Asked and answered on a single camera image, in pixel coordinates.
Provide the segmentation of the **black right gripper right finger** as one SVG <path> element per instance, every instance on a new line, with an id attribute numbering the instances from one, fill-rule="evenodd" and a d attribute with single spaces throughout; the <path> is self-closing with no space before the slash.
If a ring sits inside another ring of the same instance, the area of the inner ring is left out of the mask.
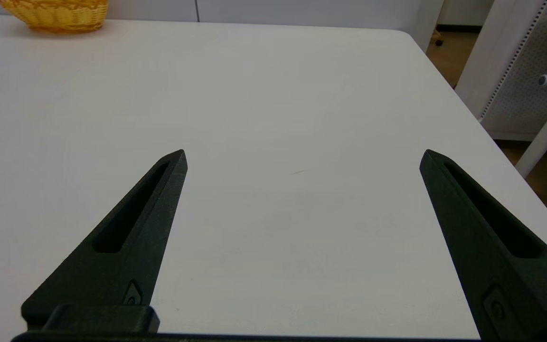
<path id="1" fill-rule="evenodd" d="M 420 173 L 482 339 L 547 339 L 547 244 L 449 157 Z"/>

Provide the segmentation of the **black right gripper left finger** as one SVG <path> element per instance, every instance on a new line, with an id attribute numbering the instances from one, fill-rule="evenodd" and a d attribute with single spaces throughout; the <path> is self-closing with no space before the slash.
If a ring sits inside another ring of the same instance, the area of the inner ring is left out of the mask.
<path id="1" fill-rule="evenodd" d="M 22 303 L 28 329 L 62 304 L 148 305 L 187 171 L 184 150 L 160 158 Z"/>

